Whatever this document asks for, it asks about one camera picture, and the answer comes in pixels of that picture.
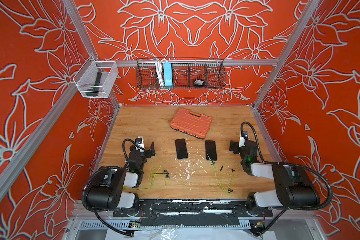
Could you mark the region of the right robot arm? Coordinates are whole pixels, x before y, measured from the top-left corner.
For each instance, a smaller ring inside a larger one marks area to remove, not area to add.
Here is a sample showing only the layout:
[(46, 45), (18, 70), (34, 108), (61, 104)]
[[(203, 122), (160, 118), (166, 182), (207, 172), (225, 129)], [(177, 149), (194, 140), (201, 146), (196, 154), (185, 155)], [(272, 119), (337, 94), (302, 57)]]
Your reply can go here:
[(308, 175), (317, 176), (316, 171), (297, 164), (261, 163), (258, 161), (258, 145), (251, 140), (231, 140), (229, 150), (241, 157), (247, 175), (274, 182), (274, 190), (249, 193), (246, 203), (249, 211), (260, 208), (310, 211), (319, 208), (321, 199)]

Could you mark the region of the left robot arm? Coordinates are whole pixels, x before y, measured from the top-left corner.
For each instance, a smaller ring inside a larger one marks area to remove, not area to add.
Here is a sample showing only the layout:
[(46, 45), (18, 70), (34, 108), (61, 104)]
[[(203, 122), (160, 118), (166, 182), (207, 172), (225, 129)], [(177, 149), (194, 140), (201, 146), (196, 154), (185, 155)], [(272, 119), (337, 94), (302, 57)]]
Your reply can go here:
[(122, 144), (126, 157), (124, 167), (101, 167), (94, 172), (84, 186), (82, 204), (93, 213), (121, 211), (124, 215), (134, 216), (140, 211), (139, 196), (125, 192), (124, 188), (138, 188), (144, 177), (147, 160), (156, 155), (155, 145), (144, 148), (142, 138), (134, 141), (125, 139)]

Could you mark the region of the yellow earphones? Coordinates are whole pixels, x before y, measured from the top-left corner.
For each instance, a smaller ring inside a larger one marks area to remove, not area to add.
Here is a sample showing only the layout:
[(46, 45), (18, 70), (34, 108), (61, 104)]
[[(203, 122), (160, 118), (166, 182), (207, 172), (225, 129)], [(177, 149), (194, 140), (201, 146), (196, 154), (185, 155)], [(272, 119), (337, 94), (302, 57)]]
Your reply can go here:
[[(231, 188), (231, 186), (234, 182), (236, 171), (234, 169), (231, 169), (231, 173), (224, 173), (222, 171), (222, 168), (218, 169), (216, 167), (215, 161), (212, 161), (212, 159), (210, 158), (209, 155), (207, 155), (207, 160), (210, 163), (210, 166), (213, 170), (213, 176), (214, 176), (214, 179), (215, 179), (216, 184), (219, 187), (219, 189), (222, 190), (226, 194), (232, 194), (234, 190)], [(226, 186), (224, 186), (224, 184), (222, 182), (225, 180), (228, 181)]]
[(162, 168), (162, 164), (154, 167), (151, 166), (148, 177), (148, 185), (142, 188), (137, 188), (137, 191), (145, 191), (153, 188), (164, 188), (167, 186), (167, 182), (170, 179), (170, 173)]

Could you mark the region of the black phone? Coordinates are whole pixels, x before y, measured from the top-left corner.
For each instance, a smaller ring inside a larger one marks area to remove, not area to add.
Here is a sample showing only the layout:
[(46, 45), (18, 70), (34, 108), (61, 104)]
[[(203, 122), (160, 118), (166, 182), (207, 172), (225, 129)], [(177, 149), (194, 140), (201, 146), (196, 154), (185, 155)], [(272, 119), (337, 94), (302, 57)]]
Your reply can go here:
[(207, 161), (217, 161), (217, 148), (216, 148), (216, 142), (207, 140), (205, 141), (205, 152), (206, 152), (206, 159)]
[(185, 139), (176, 139), (175, 140), (177, 159), (183, 160), (188, 158), (187, 143)]

